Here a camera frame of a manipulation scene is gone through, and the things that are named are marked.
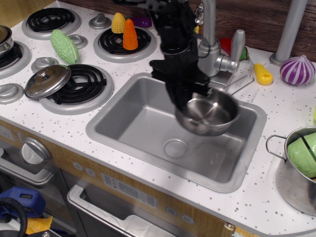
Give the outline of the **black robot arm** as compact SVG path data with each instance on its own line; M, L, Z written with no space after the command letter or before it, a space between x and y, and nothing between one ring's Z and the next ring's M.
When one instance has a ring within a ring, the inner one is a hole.
M160 36L162 60L152 60L152 76L165 82L171 102L186 107L194 93L209 95L209 78L199 68L195 16L186 0L117 0L116 4L147 9Z

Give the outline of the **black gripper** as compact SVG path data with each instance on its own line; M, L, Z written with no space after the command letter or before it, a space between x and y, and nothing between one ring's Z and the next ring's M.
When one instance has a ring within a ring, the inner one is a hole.
M193 93L210 96L210 78L198 68L198 60L193 56L166 55L163 60L152 60L150 66L155 78L166 83L171 102L183 110L192 99Z

